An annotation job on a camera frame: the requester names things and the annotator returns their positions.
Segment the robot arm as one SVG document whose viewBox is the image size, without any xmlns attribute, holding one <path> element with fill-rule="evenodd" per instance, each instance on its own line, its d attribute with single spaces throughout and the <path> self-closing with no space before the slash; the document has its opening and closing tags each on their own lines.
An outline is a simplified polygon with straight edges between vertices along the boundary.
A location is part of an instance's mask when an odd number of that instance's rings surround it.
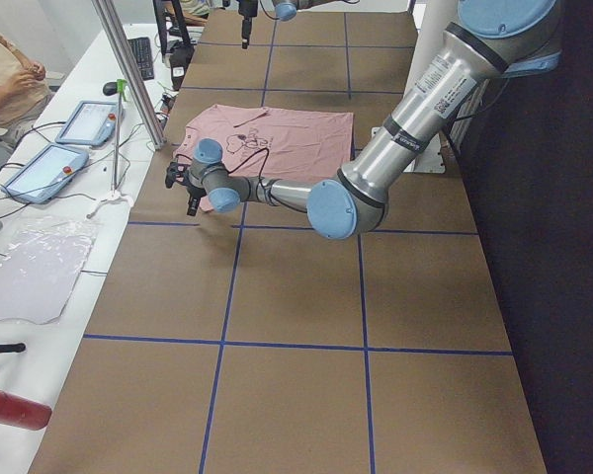
<svg viewBox="0 0 593 474">
<path fill-rule="evenodd" d="M 237 12 L 242 17 L 241 22 L 241 47 L 247 49 L 250 45 L 253 20 L 258 16 L 259 8 L 271 20 L 287 22 L 292 20 L 298 11 L 308 10 L 317 6 L 332 3 L 333 0 L 272 0 L 273 14 L 269 14 L 261 1 L 240 0 Z"/>
<path fill-rule="evenodd" d="M 310 226 L 328 239 L 371 231 L 386 217 L 389 187 L 480 84 L 556 68 L 562 13 L 560 1 L 458 2 L 443 45 L 422 76 L 359 156 L 331 179 L 310 185 L 234 177 L 222 162 L 221 146 L 206 138 L 184 162 L 169 164 L 165 185 L 187 188 L 190 215 L 202 198 L 217 212 L 256 201 L 305 213 Z"/>
</svg>

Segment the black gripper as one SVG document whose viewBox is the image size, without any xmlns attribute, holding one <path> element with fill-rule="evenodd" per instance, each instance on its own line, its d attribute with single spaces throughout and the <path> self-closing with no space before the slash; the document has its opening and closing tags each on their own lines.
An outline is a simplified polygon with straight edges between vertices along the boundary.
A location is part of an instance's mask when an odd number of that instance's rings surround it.
<svg viewBox="0 0 593 474">
<path fill-rule="evenodd" d="M 258 0 L 238 0 L 238 13 L 242 16 L 241 47 L 247 49 L 250 44 L 252 20 L 258 15 Z"/>
<path fill-rule="evenodd" d="M 205 198 L 208 193 L 201 183 L 201 180 L 193 175 L 190 171 L 189 165 L 181 166 L 182 185 L 189 193 L 187 215 L 195 216 L 198 212 L 201 200 Z"/>
</svg>

